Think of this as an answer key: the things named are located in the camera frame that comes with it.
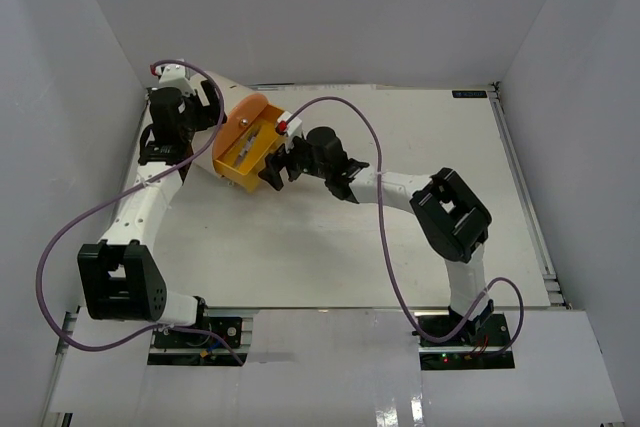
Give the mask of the blue clear pen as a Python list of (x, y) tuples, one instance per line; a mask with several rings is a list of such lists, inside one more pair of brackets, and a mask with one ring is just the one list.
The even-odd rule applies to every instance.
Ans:
[(253, 144), (255, 143), (255, 140), (257, 139), (259, 133), (260, 133), (259, 129), (254, 129), (247, 136), (245, 144), (241, 148), (241, 150), (239, 152), (239, 155), (238, 155), (238, 159), (239, 159), (240, 163), (243, 162), (243, 159), (246, 157), (248, 152), (251, 150), (251, 148), (252, 148)]

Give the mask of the peach top drawer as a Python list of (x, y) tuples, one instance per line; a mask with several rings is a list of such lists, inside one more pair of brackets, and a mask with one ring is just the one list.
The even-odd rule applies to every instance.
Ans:
[(212, 159), (222, 157), (249, 128), (267, 107), (268, 100), (263, 94), (254, 93), (240, 101), (227, 115), (227, 121), (220, 126), (212, 144)]

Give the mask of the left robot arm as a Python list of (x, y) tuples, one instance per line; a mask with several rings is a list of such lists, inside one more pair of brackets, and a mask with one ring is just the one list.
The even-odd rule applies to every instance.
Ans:
[(151, 118), (139, 139), (135, 193), (127, 196), (101, 239), (77, 255), (86, 306), (94, 320), (147, 321), (177, 326), (188, 345), (211, 334), (196, 296), (172, 292), (153, 257), (162, 219), (184, 184), (192, 141), (226, 120), (215, 85), (164, 85), (148, 93)]

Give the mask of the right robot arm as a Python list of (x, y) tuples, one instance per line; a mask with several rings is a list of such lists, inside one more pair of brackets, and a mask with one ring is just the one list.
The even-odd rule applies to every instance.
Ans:
[(428, 244), (445, 262), (452, 324), (440, 337), (416, 327), (419, 336), (431, 343), (455, 338), (466, 346), (486, 336), (494, 304), (487, 293), (483, 256), (492, 217), (456, 171), (443, 168), (432, 176), (382, 172), (380, 165), (349, 157), (329, 127), (293, 135), (288, 122), (280, 121), (275, 131), (286, 142), (266, 156), (259, 173), (275, 190), (309, 175), (322, 179), (341, 201), (374, 204), (379, 214), (390, 207), (415, 216)]

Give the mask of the cream cylindrical drawer organizer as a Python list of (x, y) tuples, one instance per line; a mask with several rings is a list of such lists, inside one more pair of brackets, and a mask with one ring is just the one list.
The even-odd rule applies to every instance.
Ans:
[[(236, 83), (226, 77), (223, 77), (214, 72), (208, 71), (207, 74), (215, 81), (219, 87), (220, 92), (224, 100), (225, 113), (229, 114), (241, 101), (246, 97), (255, 94), (255, 91)], [(202, 83), (206, 81), (206, 78), (198, 73), (193, 72), (190, 77), (190, 85), (197, 92), (200, 101), (203, 105), (209, 105), (209, 98), (202, 87)]]

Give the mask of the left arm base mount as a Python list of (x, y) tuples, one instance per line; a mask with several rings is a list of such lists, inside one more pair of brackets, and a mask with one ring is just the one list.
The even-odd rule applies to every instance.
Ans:
[(252, 341), (253, 317), (205, 310), (196, 326), (154, 333), (147, 364), (170, 367), (240, 367)]

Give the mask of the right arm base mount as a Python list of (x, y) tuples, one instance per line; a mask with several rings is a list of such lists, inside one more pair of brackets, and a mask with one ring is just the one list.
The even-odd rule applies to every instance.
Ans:
[(469, 337), (459, 333), (445, 343), (433, 343), (421, 337), (416, 330), (412, 335), (419, 342), (419, 360), (422, 371), (511, 370), (515, 360), (506, 317), (492, 314), (478, 334)]

